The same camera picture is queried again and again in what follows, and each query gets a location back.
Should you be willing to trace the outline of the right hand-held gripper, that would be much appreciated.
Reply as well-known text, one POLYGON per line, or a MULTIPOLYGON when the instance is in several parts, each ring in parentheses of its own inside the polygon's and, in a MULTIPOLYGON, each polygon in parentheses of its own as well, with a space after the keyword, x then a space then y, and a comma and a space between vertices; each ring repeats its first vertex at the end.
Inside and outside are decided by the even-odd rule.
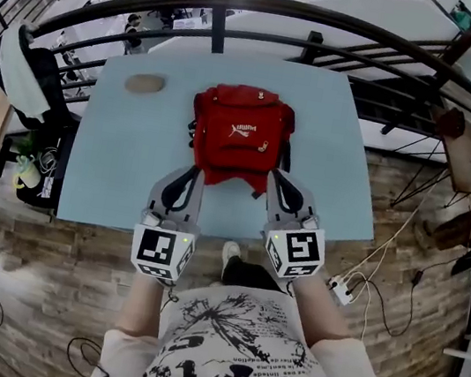
POLYGON ((265 250, 274 272, 287 280, 315 275, 325 263, 325 231, 313 194, 285 170, 269 172, 266 186, 265 250))

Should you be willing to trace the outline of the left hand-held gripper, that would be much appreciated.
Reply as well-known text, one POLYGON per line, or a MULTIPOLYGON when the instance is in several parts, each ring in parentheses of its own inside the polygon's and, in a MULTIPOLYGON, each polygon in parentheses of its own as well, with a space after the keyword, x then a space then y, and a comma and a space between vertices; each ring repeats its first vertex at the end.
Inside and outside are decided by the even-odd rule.
POLYGON ((205 173, 192 165, 171 171, 149 194, 135 225, 131 261, 143 275, 176 282, 196 250, 205 173))

